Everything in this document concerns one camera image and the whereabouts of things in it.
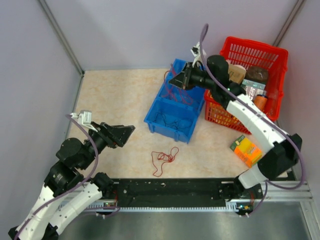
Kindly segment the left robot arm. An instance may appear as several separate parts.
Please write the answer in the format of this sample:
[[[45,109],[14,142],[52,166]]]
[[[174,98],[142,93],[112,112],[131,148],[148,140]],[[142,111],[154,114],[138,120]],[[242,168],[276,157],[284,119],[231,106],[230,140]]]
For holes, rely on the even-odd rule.
[[[13,240],[56,240],[65,228],[91,203],[109,198],[113,181],[104,172],[84,177],[79,171],[106,148],[123,147],[135,130],[133,125],[108,125],[91,122],[85,141],[65,140],[56,153],[58,162],[49,170],[41,192],[29,215],[8,234]]]

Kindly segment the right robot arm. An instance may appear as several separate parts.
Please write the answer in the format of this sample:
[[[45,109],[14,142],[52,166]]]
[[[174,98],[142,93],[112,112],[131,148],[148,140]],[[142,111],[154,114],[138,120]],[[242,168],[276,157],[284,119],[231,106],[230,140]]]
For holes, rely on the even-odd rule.
[[[275,125],[246,95],[245,90],[230,80],[229,63],[221,55],[212,55],[204,69],[188,62],[183,70],[169,80],[169,84],[190,90],[200,87],[210,91],[213,99],[229,114],[236,117],[259,141],[264,156],[250,169],[233,180],[231,197],[245,198],[252,187],[261,182],[272,182],[280,174],[303,162],[302,138],[289,135]]]

